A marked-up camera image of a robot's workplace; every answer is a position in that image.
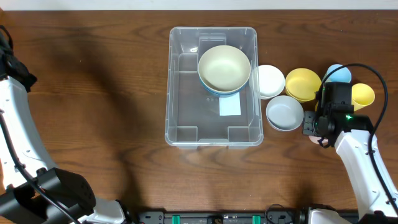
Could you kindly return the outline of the pink cup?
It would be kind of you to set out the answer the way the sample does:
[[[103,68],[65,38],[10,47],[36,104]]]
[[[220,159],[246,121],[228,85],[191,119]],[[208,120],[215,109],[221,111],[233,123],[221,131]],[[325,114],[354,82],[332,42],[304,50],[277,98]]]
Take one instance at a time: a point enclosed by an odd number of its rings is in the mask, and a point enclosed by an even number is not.
[[[319,144],[319,140],[321,139],[321,137],[317,137],[317,136],[309,136],[309,139],[311,140],[311,142],[315,143],[315,144]],[[328,144],[328,140],[327,139],[323,139],[322,141],[322,145],[326,145]]]

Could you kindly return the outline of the dark blue bowl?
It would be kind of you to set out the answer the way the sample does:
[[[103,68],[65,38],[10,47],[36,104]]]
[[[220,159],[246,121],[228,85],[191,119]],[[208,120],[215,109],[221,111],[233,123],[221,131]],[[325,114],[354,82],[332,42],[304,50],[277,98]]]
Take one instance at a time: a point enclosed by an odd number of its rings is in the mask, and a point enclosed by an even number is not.
[[[236,90],[224,92],[224,91],[216,91],[216,90],[211,89],[210,87],[207,87],[202,80],[199,80],[199,82],[201,83],[201,85],[203,86],[203,88],[206,91],[208,91],[212,95],[215,95],[218,97],[229,97],[233,94],[239,93],[241,90],[245,89],[246,85],[249,83],[249,82],[246,82],[243,86],[241,86],[240,88],[238,88]]]

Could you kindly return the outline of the cream large bowl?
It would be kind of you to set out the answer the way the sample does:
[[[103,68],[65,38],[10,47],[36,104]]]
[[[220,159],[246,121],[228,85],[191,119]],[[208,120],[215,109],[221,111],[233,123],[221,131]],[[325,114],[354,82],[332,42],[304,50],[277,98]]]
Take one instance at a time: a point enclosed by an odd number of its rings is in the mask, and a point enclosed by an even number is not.
[[[216,91],[233,91],[251,76],[251,63],[244,52],[230,45],[218,45],[199,59],[198,75],[207,87]]]

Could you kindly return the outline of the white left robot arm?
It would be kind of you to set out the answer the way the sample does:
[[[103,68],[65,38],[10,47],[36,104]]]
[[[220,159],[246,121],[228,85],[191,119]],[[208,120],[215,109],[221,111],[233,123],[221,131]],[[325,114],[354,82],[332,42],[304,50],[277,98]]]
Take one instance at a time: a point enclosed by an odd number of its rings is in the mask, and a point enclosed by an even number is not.
[[[1,27],[1,216],[14,223],[131,223],[118,200],[95,196],[87,180],[60,169],[38,134],[27,94],[37,78]]]

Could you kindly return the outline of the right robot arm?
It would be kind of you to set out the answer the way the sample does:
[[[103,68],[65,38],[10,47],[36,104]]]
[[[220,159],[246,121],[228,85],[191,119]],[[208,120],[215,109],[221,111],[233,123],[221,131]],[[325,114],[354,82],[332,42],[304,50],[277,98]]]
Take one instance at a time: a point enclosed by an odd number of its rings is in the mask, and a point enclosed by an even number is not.
[[[378,151],[374,126],[354,113],[351,85],[328,82],[316,94],[315,111],[306,111],[303,134],[316,136],[321,147],[332,147],[348,173],[358,204],[360,223],[397,223],[397,189]]]

